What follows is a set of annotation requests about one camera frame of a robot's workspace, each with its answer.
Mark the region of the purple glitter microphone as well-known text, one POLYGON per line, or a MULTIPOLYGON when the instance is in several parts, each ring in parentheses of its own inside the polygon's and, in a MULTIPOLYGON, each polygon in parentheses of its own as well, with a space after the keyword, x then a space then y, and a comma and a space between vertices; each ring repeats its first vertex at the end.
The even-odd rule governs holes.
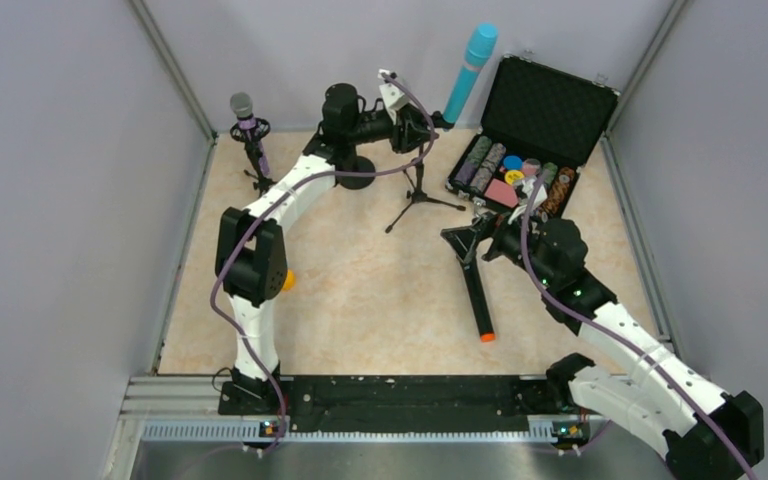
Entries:
POLYGON ((270 131, 269 122, 254 115, 253 100, 245 92, 233 94, 229 104, 236 117, 236 124, 230 130, 231 136, 244 145, 256 177, 259 180, 266 179, 269 166, 262 148, 262 140, 270 131))

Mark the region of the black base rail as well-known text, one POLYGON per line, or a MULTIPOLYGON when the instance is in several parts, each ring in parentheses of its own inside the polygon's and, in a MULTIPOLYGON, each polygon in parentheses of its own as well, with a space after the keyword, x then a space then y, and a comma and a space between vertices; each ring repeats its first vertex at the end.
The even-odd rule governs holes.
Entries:
POLYGON ((290 443, 532 443, 573 454, 609 422, 533 375, 295 375, 251 394, 226 375, 130 381, 120 414, 146 440, 290 443))

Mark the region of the black poker chip case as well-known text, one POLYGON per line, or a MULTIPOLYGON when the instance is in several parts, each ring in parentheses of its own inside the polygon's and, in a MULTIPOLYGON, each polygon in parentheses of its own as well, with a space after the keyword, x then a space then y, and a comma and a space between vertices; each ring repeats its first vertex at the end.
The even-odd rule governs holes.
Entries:
POLYGON ((533 215, 542 221, 561 216, 619 100, 620 92, 610 86, 523 57, 503 56, 479 132, 444 180, 446 190, 479 199, 495 212, 511 211, 517 199, 505 180, 509 169, 504 159, 534 159, 549 174, 544 189, 548 198, 533 215), (481 163, 470 163, 468 156, 483 138, 489 145, 504 146, 505 154, 494 165, 493 176, 476 183, 481 163))

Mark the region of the black tripod clip stand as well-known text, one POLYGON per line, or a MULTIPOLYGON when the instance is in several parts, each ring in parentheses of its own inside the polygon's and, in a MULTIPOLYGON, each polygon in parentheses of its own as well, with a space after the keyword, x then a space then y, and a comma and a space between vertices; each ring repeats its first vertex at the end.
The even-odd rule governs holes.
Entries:
POLYGON ((453 208, 460 212, 463 212, 466 210, 466 207, 463 205, 457 205, 448 201, 433 198, 424 189, 424 180, 425 180, 424 158, 430 152, 432 143, 439 137, 439 135, 436 133, 436 129, 443 128, 444 130, 446 130, 454 126, 453 123, 447 122, 443 118, 443 114, 440 111, 435 111, 431 115, 431 119, 432 119, 433 126, 430 127, 430 131, 431 131, 430 140, 428 142, 427 147, 424 147, 424 146, 419 147, 419 152, 422 159, 418 160, 416 165, 414 166, 414 169, 415 169, 414 177, 411 177, 406 171, 404 171, 404 175, 407 178, 408 183, 410 185, 410 188, 406 192, 406 198, 408 199, 408 204, 401 210, 401 212, 397 215, 397 217, 385 228, 384 232, 386 234, 389 234, 392 232, 396 224, 402 219, 404 214, 412 206, 418 205, 420 203, 443 205, 446 207, 453 208))

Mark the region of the yellow and blue toy block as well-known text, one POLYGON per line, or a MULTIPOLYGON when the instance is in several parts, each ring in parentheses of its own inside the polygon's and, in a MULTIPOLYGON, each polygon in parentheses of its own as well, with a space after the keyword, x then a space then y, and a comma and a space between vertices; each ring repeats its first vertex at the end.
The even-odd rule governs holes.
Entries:
POLYGON ((290 291, 294 288, 295 285, 296 285, 296 275, 293 270, 288 269, 286 272, 286 276, 285 276, 281 290, 283 292, 290 291))

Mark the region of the light blue microphone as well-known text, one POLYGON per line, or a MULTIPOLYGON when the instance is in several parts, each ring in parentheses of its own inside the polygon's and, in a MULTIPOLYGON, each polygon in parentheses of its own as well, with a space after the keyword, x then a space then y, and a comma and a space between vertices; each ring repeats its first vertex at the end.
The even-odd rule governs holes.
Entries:
POLYGON ((493 55, 498 37, 499 30, 492 23, 481 23, 472 31, 442 112, 442 118, 447 124, 454 125, 458 121, 483 67, 493 55))

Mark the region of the black round-base mic stand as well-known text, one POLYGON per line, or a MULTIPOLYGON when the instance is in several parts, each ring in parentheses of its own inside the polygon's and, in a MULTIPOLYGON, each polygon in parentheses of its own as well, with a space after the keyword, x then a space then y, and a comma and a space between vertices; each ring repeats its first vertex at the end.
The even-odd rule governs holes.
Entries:
POLYGON ((343 172, 337 176, 337 183, 348 190, 361 190, 372 184, 372 177, 362 174, 375 172, 372 161, 357 153, 358 138, 365 128, 368 117, 362 113, 359 101, 364 99, 356 96, 354 100, 342 99, 339 103, 339 114, 334 122, 334 132, 337 142, 337 160, 335 170, 343 172))

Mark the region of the black microphone orange end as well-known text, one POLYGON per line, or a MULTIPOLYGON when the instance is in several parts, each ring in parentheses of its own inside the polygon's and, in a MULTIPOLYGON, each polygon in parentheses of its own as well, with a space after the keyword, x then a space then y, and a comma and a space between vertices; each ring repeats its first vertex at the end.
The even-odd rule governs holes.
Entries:
POLYGON ((461 268, 480 341, 492 342, 496 338, 495 330, 477 260, 472 258, 461 268))

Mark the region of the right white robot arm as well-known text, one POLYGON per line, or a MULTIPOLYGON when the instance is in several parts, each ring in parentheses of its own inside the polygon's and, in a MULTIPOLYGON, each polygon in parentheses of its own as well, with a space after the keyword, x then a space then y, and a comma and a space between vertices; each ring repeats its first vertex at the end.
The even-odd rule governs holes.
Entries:
POLYGON ((642 327, 587 269, 589 249, 573 221, 484 214, 440 235, 462 264, 471 295, 484 297, 477 247, 489 240, 483 260, 504 257, 525 270, 555 321, 625 369, 621 379, 583 354, 567 355, 546 371, 560 404, 594 411, 643 441, 676 479, 754 478, 765 457, 760 402, 695 373, 642 327))

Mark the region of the tripod stand with shock mount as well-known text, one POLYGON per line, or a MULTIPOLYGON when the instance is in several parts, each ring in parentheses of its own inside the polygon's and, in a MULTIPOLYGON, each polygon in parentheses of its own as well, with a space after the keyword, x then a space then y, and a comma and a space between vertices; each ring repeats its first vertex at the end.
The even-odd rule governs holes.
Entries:
POLYGON ((270 177, 270 167, 262 143, 263 139, 271 133, 270 123, 254 115, 238 117, 229 133, 235 141, 243 144, 253 169, 253 172, 245 170, 244 173, 254 180, 254 189, 259 196, 263 196, 275 184, 270 177))

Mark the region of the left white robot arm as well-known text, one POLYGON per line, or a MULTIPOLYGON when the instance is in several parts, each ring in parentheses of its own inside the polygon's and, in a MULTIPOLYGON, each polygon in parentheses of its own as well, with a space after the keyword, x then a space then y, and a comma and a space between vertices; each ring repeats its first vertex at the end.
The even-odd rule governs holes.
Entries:
POLYGON ((289 279, 289 229, 336 186, 363 189, 380 176, 368 158, 358 155, 358 146, 387 141, 397 154, 415 152, 410 164, 417 167, 438 129, 448 125, 441 112, 426 110, 391 78, 372 106, 366 106, 353 85, 334 84, 326 90, 317 130, 292 168, 257 200, 222 214, 210 303, 237 335, 225 395, 250 398, 266 408, 283 401, 274 303, 289 279))

